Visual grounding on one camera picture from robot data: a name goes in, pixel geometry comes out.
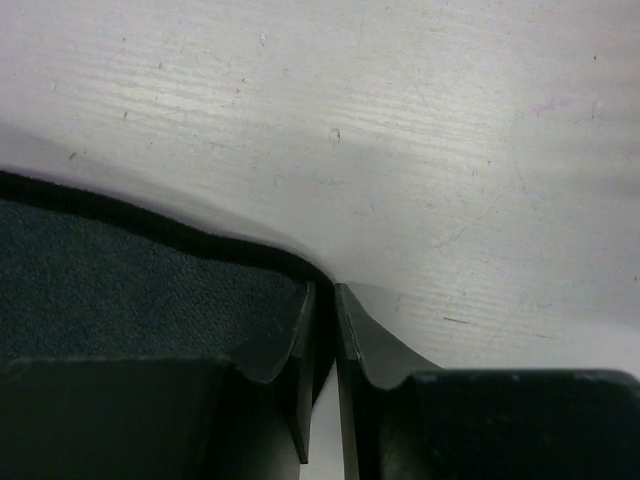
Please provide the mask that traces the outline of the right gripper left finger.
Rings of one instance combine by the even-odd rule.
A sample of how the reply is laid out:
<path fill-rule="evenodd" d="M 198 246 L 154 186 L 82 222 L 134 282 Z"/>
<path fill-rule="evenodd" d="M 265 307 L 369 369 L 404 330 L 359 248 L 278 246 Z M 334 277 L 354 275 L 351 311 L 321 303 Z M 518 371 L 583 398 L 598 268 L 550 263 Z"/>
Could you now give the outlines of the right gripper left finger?
<path fill-rule="evenodd" d="M 22 358 L 1 370 L 5 479 L 296 479 L 309 455 L 316 289 L 288 334 L 228 355 Z"/>

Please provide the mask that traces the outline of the purple grey towel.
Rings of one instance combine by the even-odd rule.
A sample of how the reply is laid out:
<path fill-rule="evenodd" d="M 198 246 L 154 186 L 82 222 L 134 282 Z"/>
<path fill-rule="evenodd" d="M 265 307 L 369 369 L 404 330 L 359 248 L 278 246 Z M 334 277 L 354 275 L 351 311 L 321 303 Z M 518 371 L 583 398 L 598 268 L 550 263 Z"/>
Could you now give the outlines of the purple grey towel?
<path fill-rule="evenodd" d="M 1 361 L 228 352 L 290 333 L 331 281 L 282 249 L 91 191 L 1 175 Z"/>

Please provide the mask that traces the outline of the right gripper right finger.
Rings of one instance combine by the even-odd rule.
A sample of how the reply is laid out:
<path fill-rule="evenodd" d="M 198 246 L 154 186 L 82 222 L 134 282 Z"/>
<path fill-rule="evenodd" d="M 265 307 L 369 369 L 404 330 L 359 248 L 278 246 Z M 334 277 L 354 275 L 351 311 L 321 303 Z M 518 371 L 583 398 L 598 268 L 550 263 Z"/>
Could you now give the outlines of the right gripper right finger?
<path fill-rule="evenodd" d="M 635 479 L 639 383 L 608 369 L 444 369 L 336 288 L 349 479 Z"/>

